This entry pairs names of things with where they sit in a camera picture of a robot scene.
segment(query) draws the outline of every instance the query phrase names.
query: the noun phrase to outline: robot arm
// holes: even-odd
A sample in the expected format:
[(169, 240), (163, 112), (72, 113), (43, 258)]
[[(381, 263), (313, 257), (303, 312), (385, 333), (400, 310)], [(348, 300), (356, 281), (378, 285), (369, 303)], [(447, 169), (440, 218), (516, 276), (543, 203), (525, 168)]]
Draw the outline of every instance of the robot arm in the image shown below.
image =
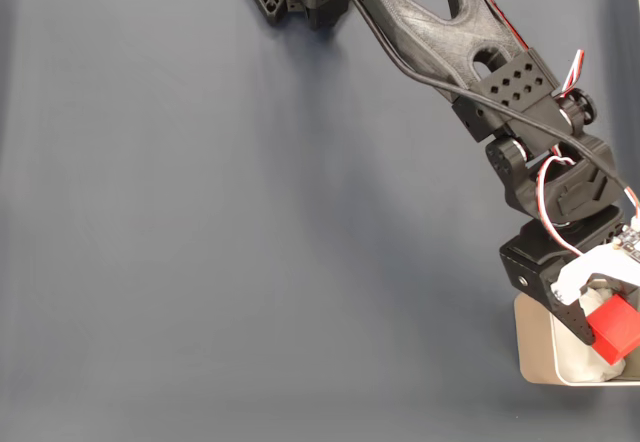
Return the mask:
[[(289, 12), (303, 12), (312, 29), (335, 24), (349, 1), (256, 0), (270, 23), (277, 24)], [(584, 132), (596, 118), (591, 99), (579, 89), (554, 95), (560, 84), (493, 0), (448, 0), (450, 20), (412, 0), (354, 1), (359, 1), (395, 54), (414, 73), (480, 94), (500, 104), (498, 108), (504, 106), (544, 121), (614, 167), (610, 147)], [(474, 64), (478, 62), (489, 69), (488, 76), (477, 72)], [(439, 91), (477, 142), (489, 139), (487, 157), (505, 187), (507, 204), (534, 219), (500, 249), (511, 284), (543, 304), (584, 343), (593, 344), (593, 332), (578, 301), (565, 305), (551, 287), (576, 258), (558, 245), (538, 220), (536, 179), (552, 150), (562, 150), (574, 161), (550, 172), (544, 184), (544, 202), (549, 219), (561, 227), (557, 231), (583, 252), (610, 242), (620, 233), (622, 213), (613, 203), (623, 188), (574, 147), (558, 145), (557, 137), (457, 91)]]

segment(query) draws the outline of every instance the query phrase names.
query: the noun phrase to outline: red block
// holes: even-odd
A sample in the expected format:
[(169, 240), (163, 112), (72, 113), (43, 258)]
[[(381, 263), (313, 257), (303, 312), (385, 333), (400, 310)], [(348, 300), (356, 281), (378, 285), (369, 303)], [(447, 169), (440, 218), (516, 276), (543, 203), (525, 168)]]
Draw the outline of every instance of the red block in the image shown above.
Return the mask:
[(640, 313), (614, 295), (587, 317), (596, 342), (593, 348), (610, 365), (640, 345)]

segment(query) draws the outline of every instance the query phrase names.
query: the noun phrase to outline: white cloth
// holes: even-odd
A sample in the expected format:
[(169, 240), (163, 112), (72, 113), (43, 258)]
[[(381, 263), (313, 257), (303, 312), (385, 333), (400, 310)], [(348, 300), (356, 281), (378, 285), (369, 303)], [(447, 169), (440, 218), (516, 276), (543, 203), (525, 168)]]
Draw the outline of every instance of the white cloth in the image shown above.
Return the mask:
[[(580, 297), (580, 305), (585, 315), (604, 304), (612, 293), (608, 289), (587, 289)], [(556, 347), (558, 351), (558, 371), (568, 382), (605, 382), (622, 374), (624, 359), (609, 365), (588, 345), (583, 344), (562, 322), (554, 317)]]

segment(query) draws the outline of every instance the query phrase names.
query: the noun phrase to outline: circuit board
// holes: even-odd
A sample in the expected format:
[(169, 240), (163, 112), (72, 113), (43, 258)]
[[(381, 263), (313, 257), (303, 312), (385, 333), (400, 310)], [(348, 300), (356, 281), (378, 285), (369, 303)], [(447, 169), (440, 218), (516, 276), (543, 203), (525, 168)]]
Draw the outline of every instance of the circuit board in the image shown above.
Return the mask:
[(640, 232), (625, 227), (623, 232), (614, 240), (614, 244), (624, 250), (636, 262), (640, 262)]

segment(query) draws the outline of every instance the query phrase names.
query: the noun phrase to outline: black cable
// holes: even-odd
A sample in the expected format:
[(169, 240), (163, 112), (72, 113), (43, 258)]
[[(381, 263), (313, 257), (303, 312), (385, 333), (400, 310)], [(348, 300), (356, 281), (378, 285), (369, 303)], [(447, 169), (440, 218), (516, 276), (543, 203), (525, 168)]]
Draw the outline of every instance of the black cable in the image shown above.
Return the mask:
[(604, 174), (608, 178), (610, 178), (616, 184), (618, 184), (622, 188), (622, 190), (625, 190), (627, 189), (627, 187), (629, 187), (629, 185), (622, 179), (622, 177), (618, 175), (618, 173), (615, 170), (611, 169), (606, 162), (604, 162), (591, 149), (589, 149), (586, 145), (581, 143), (575, 137), (571, 135), (567, 135), (558, 129), (555, 129), (546, 124), (543, 124), (542, 122), (538, 122), (535, 119), (532, 119), (531, 117), (523, 114), (522, 112), (518, 112), (517, 110), (510, 109), (509, 107), (506, 107), (496, 102), (495, 100), (485, 97), (484, 95), (477, 94), (468, 89), (458, 87), (457, 85), (450, 84), (443, 80), (436, 79), (433, 77), (428, 77), (426, 75), (422, 75), (416, 72), (414, 69), (409, 67), (407, 63), (395, 52), (393, 46), (389, 43), (386, 36), (384, 35), (380, 27), (378, 27), (376, 22), (373, 20), (373, 18), (371, 17), (371, 14), (369, 14), (369, 11), (362, 4), (362, 2), (360, 0), (351, 0), (351, 1), (358, 9), (358, 12), (360, 12), (362, 17), (364, 18), (364, 21), (367, 23), (367, 25), (373, 32), (373, 35), (378, 40), (378, 43), (382, 46), (382, 49), (389, 56), (389, 58), (396, 65), (396, 67), (398, 67), (398, 69), (400, 69), (400, 71), (403, 74), (405, 74), (407, 77), (410, 77), (416, 82), (420, 82), (421, 84), (429, 85), (436, 89), (441, 89), (447, 92), (458, 94), (462, 97), (466, 97), (470, 100), (473, 100), (474, 102), (477, 102), (478, 104), (481, 104), (485, 107), (496, 110), (501, 114), (508, 115), (509, 117), (516, 119), (525, 125), (533, 127), (534, 129), (539, 130), (540, 132), (544, 132), (552, 137), (555, 137), (556, 139), (573, 147), (585, 159), (590, 161), (598, 169), (604, 172)]

